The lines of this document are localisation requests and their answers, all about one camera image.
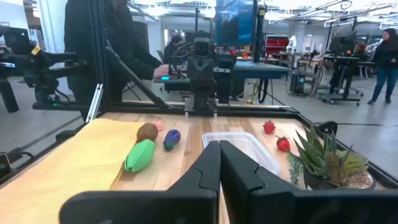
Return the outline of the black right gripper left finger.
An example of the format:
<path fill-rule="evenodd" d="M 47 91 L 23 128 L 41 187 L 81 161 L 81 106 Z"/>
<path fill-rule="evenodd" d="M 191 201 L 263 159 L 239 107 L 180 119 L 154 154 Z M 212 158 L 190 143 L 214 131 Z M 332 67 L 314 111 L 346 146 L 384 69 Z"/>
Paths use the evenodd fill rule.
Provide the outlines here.
<path fill-rule="evenodd" d="M 82 192 L 62 205 L 60 224 L 218 224 L 220 169 L 212 141 L 167 190 Z"/>

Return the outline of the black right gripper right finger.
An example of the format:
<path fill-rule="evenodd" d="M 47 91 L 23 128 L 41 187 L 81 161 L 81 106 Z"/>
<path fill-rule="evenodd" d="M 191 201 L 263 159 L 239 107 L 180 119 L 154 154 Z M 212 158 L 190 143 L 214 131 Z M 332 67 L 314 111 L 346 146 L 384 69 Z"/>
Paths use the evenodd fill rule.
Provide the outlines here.
<path fill-rule="evenodd" d="M 398 190 L 301 190 L 220 141 L 230 224 L 398 224 Z"/>

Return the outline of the red toy strawberry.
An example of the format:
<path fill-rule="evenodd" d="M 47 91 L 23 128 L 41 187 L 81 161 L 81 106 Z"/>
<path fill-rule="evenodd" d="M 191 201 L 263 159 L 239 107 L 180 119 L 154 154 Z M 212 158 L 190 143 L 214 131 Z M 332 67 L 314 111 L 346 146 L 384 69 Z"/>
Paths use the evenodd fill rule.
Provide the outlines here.
<path fill-rule="evenodd" d="M 273 134 L 275 131 L 275 124 L 271 120 L 266 121 L 262 127 L 266 134 Z"/>
<path fill-rule="evenodd" d="M 289 139 L 285 136 L 279 137 L 276 136 L 277 138 L 277 148 L 280 151 L 284 151 L 284 152 L 290 152 L 290 143 L 289 143 Z"/>

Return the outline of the purple toy eggplant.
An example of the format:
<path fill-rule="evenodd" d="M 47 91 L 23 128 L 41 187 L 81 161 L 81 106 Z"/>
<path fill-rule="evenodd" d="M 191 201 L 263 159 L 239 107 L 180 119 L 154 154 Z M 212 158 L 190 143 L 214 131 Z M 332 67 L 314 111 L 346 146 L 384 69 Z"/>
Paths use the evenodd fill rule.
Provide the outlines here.
<path fill-rule="evenodd" d="M 173 147 L 179 143 L 181 139 L 181 134 L 176 129 L 171 129 L 165 136 L 163 141 L 163 146 L 166 151 L 171 151 Z"/>

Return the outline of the brown toy kiwi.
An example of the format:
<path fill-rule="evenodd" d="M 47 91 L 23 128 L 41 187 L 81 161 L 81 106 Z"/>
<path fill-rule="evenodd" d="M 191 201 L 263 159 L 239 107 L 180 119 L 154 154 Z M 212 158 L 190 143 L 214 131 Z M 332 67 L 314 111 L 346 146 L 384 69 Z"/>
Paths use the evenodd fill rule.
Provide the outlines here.
<path fill-rule="evenodd" d="M 136 142 L 139 143 L 146 139 L 155 141 L 158 136 L 158 133 L 159 131 L 156 125 L 154 125 L 153 123 L 145 123 L 137 131 Z"/>

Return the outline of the clear plastic tupperware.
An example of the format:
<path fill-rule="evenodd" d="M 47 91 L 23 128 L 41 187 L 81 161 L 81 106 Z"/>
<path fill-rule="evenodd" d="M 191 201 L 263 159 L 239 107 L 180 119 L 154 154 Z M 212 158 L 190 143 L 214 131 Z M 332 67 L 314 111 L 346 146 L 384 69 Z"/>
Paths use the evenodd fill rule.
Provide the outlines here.
<path fill-rule="evenodd" d="M 252 134 L 247 132 L 213 132 L 202 135 L 203 147 L 207 147 L 211 141 L 221 140 L 229 141 L 259 165 L 277 176 L 280 175 L 279 163 L 268 148 L 263 146 Z"/>

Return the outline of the dark standing desk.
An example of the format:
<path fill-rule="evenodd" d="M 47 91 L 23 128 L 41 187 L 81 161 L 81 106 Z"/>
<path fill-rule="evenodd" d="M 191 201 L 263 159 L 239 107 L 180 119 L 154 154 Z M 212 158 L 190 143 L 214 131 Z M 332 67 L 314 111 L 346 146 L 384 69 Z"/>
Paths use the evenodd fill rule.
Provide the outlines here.
<path fill-rule="evenodd" d="M 283 75 L 291 75 L 292 70 L 287 67 L 280 67 L 259 62 L 237 61 L 233 69 L 218 68 L 213 69 L 213 78 L 215 81 L 221 76 L 226 79 L 226 83 L 231 80 L 259 79 L 273 80 L 281 79 Z M 170 91 L 189 91 L 191 89 L 190 80 L 188 78 L 172 78 L 170 80 L 155 79 L 154 83 L 162 83 L 163 89 Z"/>

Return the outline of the succulent plant in black pot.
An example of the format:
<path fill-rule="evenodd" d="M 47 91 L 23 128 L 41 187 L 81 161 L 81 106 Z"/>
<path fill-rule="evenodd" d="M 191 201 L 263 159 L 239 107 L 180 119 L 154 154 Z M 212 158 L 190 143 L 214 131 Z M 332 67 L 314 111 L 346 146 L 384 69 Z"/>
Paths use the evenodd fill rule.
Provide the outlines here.
<path fill-rule="evenodd" d="M 334 133 L 320 142 L 315 127 L 298 134 L 294 141 L 298 155 L 289 154 L 291 183 L 297 185 L 299 176 L 307 190 L 374 189 L 376 181 L 368 171 L 368 159 L 352 148 L 337 149 Z"/>

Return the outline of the green ribbed toy vegetable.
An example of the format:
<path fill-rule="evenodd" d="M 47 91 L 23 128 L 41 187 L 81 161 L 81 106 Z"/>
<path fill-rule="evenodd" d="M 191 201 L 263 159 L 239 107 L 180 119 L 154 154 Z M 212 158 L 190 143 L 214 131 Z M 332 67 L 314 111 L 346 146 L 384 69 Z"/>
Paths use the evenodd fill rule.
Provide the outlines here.
<path fill-rule="evenodd" d="M 149 166 L 155 153 L 155 142 L 145 139 L 137 143 L 124 161 L 124 169 L 129 172 L 140 172 Z"/>

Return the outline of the red tool cabinet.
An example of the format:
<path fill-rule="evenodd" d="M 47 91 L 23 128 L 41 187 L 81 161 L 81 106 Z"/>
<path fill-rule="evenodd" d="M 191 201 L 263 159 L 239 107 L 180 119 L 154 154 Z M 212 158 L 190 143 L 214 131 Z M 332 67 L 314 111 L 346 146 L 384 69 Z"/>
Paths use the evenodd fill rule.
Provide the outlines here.
<path fill-rule="evenodd" d="M 280 52 L 286 52 L 289 38 L 283 35 L 268 34 L 264 43 L 266 57 L 280 59 Z"/>

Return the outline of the black computer tower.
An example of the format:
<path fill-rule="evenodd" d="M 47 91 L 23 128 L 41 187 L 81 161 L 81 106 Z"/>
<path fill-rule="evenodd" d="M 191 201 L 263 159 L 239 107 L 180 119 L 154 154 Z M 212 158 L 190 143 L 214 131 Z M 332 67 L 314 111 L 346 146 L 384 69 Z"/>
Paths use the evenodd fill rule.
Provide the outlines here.
<path fill-rule="evenodd" d="M 297 95 L 304 94 L 305 75 L 293 73 L 290 79 L 290 91 Z"/>

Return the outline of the silver aluminium bar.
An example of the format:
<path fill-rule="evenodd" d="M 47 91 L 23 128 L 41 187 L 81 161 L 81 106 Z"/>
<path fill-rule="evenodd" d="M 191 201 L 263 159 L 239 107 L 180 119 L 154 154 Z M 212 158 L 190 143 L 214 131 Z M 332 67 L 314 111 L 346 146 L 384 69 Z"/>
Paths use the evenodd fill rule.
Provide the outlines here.
<path fill-rule="evenodd" d="M 96 118 L 96 116 L 98 114 L 98 109 L 101 104 L 102 96 L 103 96 L 103 84 L 99 83 L 96 86 L 96 89 L 95 89 L 95 92 L 94 92 L 94 95 L 93 95 L 93 98 L 91 101 L 91 105 L 88 110 L 88 114 L 86 116 L 85 123 L 90 123 L 93 119 Z"/>

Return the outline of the yellow waffle cloth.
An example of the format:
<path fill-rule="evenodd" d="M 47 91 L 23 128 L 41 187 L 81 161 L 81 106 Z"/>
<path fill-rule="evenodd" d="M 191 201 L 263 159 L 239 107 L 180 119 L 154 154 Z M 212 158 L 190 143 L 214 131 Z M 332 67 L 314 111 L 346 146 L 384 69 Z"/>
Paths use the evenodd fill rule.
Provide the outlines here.
<path fill-rule="evenodd" d="M 142 122 L 98 118 L 0 189 L 0 224 L 59 224 L 72 196 L 110 190 Z"/>

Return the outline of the black rolling workstation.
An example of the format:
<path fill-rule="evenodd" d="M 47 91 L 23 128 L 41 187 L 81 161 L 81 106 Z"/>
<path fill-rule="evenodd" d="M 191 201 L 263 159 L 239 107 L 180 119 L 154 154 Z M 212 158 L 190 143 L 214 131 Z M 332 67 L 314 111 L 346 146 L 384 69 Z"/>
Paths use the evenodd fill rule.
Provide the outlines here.
<path fill-rule="evenodd" d="M 371 62 L 368 56 L 366 61 L 362 61 L 354 55 L 354 46 L 362 42 L 356 31 L 336 33 L 328 47 L 331 66 L 331 79 L 327 92 L 318 94 L 318 98 L 331 105 L 338 101 L 352 101 L 357 106 L 361 104 L 364 93 L 352 87 L 355 77 L 363 78 L 367 75 L 368 69 L 375 68 L 376 64 Z"/>

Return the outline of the black rectangular device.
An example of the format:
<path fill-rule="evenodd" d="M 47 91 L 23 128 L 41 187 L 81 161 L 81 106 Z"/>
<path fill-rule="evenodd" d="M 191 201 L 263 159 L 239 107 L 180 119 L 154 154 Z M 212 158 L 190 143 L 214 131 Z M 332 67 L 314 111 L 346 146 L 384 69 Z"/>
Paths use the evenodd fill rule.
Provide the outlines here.
<path fill-rule="evenodd" d="M 0 180 L 12 174 L 11 162 L 5 152 L 0 152 Z"/>

